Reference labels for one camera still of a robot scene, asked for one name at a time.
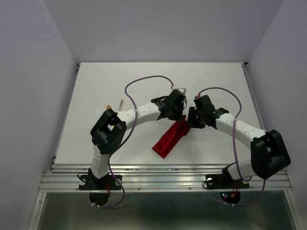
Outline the red cloth napkin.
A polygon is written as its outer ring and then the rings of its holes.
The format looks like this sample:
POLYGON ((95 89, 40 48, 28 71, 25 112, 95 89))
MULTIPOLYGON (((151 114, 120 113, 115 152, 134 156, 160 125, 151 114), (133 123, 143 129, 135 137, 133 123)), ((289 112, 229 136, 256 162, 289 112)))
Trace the red cloth napkin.
POLYGON ((174 146, 190 131, 187 124, 187 116, 183 115, 182 120, 174 124, 161 136, 159 141, 152 147, 152 150, 165 159, 174 146))

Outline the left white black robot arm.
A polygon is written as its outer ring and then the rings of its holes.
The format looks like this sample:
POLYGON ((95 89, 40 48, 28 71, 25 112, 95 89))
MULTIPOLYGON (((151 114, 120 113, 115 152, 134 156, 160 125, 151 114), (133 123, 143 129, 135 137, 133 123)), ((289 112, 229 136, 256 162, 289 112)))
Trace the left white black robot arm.
POLYGON ((163 118, 179 121, 182 119, 186 89, 174 89, 168 96, 152 99, 136 108, 115 112, 107 109, 98 119, 90 134, 94 148, 93 160, 88 174, 82 178, 84 190, 104 190, 108 182, 114 186, 115 180, 109 175, 108 159, 123 143, 125 132, 134 127, 163 118))

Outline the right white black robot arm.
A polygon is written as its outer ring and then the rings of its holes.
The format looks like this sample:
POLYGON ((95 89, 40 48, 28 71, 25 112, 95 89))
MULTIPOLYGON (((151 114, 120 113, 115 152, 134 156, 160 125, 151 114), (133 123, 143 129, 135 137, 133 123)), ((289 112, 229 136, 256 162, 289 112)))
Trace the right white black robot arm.
POLYGON ((195 106, 189 108, 189 127, 212 127, 230 135, 234 148, 239 141, 250 150, 248 160, 239 162, 235 153, 234 163, 227 165, 219 174, 208 175, 205 181, 208 189, 247 183, 254 176, 266 180, 290 165, 290 156, 278 131, 255 128, 238 120, 224 108, 216 109, 208 95, 195 98, 194 103, 195 106))

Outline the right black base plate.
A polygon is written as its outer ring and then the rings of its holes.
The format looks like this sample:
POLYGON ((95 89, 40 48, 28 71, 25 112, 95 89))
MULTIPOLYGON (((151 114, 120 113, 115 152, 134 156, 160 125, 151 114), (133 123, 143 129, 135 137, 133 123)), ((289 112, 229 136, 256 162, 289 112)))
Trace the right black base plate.
POLYGON ((207 174, 203 187, 208 190, 215 189, 248 189, 249 183, 245 184, 241 180, 233 180, 228 174, 207 174))

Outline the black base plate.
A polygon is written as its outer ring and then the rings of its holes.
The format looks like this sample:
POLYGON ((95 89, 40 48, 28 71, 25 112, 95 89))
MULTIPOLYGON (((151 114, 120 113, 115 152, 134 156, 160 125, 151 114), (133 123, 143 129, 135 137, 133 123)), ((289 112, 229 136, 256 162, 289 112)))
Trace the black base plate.
POLYGON ((248 189, 249 183, 245 184, 241 180, 233 180, 228 174, 207 174, 203 187, 208 190, 215 189, 248 189))
POLYGON ((121 190, 118 182, 109 174, 101 179, 89 174, 77 175, 77 177, 79 179, 79 190, 81 191, 121 190))

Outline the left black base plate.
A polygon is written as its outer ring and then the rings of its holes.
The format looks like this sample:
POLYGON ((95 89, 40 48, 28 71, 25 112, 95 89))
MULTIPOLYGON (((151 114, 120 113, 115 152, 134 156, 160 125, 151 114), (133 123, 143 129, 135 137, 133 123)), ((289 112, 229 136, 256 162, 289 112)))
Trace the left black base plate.
POLYGON ((77 175, 77 177, 79 179, 79 190, 81 191, 121 190, 118 182, 109 174, 101 179, 89 174, 77 175))

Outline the aluminium mounting rail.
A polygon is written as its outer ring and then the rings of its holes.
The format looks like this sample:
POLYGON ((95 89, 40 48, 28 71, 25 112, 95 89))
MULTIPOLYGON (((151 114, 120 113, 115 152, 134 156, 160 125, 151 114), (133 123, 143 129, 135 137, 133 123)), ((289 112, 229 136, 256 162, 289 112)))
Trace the aluminium mounting rail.
MULTIPOLYGON (((79 192, 77 174, 88 164, 53 164, 41 177, 39 191, 79 192)), ((132 192, 204 192, 202 184, 209 174, 220 173, 223 164, 114 164, 114 174, 122 175, 124 189, 132 192)))

